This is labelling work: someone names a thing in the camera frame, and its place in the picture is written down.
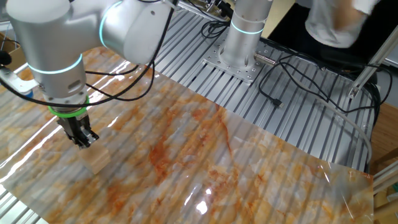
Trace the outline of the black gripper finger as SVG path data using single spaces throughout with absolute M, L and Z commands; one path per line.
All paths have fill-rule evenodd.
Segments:
M 71 140 L 74 143 L 74 145 L 76 145 L 80 149 L 83 148 L 84 144 L 82 144 L 81 141 L 73 133 L 70 133 L 70 132 L 67 132 L 67 131 L 65 131 L 65 133 L 66 133 L 68 139 Z
M 91 129 L 81 129 L 81 148 L 89 148 L 99 136 Z

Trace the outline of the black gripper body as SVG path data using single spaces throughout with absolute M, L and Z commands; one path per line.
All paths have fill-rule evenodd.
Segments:
M 70 138 L 87 137 L 90 119 L 88 113 L 83 113 L 71 118 L 59 118 L 57 123 L 63 128 Z

